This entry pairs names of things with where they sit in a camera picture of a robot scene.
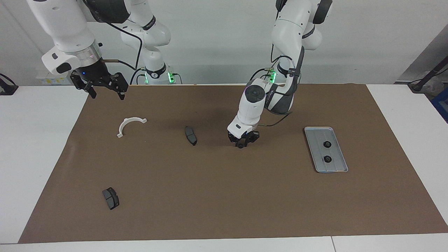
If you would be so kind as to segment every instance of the green led indicator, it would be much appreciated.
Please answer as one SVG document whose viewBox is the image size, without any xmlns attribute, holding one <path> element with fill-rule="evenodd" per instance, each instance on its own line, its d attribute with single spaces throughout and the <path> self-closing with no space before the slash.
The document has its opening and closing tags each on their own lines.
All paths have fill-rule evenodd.
<svg viewBox="0 0 448 252">
<path fill-rule="evenodd" d="M 269 77 L 269 82 L 270 83 L 275 83 L 276 82 L 276 76 L 277 76 L 277 73 L 275 71 L 271 71 L 271 76 Z"/>
<path fill-rule="evenodd" d="M 168 78 L 170 83 L 173 83 L 175 81 L 174 76 L 170 72 L 168 72 Z"/>
</svg>

